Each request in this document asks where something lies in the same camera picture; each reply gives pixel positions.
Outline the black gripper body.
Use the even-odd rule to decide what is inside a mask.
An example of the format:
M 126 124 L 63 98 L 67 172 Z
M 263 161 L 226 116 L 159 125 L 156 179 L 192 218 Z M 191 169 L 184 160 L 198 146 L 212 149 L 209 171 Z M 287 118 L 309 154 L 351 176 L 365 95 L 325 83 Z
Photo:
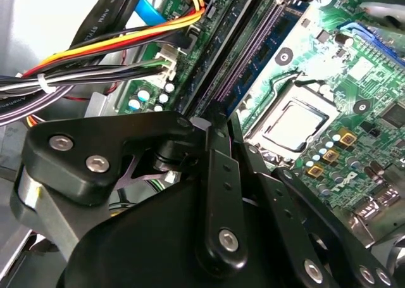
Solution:
M 266 215 L 243 201 L 249 256 L 233 277 L 196 256 L 200 189 L 180 184 L 99 224 L 77 244 L 60 287 L 298 287 Z

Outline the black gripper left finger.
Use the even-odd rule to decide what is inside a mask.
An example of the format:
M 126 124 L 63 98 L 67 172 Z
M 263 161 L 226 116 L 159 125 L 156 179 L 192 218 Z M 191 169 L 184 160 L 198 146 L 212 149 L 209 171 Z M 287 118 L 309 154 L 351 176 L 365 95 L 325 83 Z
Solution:
M 213 120 L 203 133 L 170 111 L 43 123 L 28 134 L 23 159 L 38 182 L 74 203 L 94 206 L 111 194 L 124 156 L 143 153 L 154 153 L 159 160 L 174 162 L 178 171 L 196 174 L 177 185 L 200 189 L 196 239 L 200 265 L 219 278 L 243 269 L 248 252 L 240 173 L 231 157 L 224 117 Z

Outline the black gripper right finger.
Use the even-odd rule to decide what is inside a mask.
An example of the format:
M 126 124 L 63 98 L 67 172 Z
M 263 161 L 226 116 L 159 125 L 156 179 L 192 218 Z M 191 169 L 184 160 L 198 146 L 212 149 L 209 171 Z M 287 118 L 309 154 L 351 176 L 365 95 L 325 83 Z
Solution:
M 269 172 L 258 149 L 243 141 L 236 115 L 228 129 L 246 192 L 271 224 L 282 286 L 395 287 L 390 272 L 293 172 Z

